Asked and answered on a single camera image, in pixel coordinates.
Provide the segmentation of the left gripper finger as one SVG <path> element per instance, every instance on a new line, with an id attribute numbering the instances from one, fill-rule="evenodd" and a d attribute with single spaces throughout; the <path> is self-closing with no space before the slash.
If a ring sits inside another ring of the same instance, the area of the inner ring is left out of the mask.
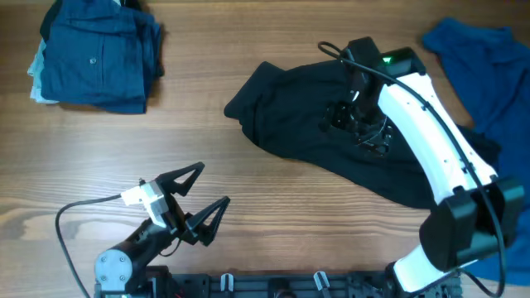
<path id="1" fill-rule="evenodd" d="M 185 216 L 184 241 L 191 245 L 200 242 L 209 246 L 215 239 L 221 220 L 229 207 L 230 198 L 223 197 L 197 214 Z"/>
<path id="2" fill-rule="evenodd" d="M 204 168 L 203 162 L 197 162 L 185 168 L 160 174 L 155 181 L 165 194 L 187 196 Z"/>

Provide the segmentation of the black t-shirt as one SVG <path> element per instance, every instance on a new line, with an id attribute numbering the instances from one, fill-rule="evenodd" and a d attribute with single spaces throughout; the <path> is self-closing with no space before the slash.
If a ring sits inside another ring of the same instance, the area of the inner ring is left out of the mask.
<path id="1" fill-rule="evenodd" d="M 386 155 L 375 156 L 319 129 L 331 103 L 358 106 L 365 95 L 336 60 L 291 70 L 264 62 L 224 113 L 263 150 L 319 166 L 407 207 L 433 209 L 458 188 L 491 182 L 495 143 L 456 126 L 427 75 L 408 74 L 375 89 L 376 108 L 393 128 Z"/>

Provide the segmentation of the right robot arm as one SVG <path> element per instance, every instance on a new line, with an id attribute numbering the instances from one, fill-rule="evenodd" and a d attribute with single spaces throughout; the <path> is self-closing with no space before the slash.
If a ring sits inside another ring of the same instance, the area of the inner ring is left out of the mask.
<path id="1" fill-rule="evenodd" d="M 329 107 L 323 129 L 349 133 L 354 143 L 377 156 L 390 148 L 399 131 L 421 165 L 435 209 L 419 229 L 419 245 L 390 263 L 367 285 L 384 297 L 416 297 L 470 264 L 497 255 L 504 293 L 506 250 L 513 243 L 523 207 L 523 186 L 499 178 L 465 140 L 432 86 L 417 54 L 404 47 L 382 53 L 370 37 L 345 48 L 322 41 L 319 49 L 340 61 L 352 76 L 350 98 Z"/>

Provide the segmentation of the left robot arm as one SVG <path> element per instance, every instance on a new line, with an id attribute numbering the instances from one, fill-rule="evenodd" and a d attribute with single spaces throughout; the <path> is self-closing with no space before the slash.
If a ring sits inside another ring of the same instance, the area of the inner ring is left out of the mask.
<path id="1" fill-rule="evenodd" d="M 95 264 L 96 297 L 182 297 L 166 266 L 150 262 L 178 240 L 209 246 L 215 239 L 230 198 L 225 196 L 197 214 L 184 213 L 176 196 L 184 197 L 205 164 L 160 174 L 120 194 L 126 205 L 141 204 L 149 218 L 119 244 L 99 254 Z"/>

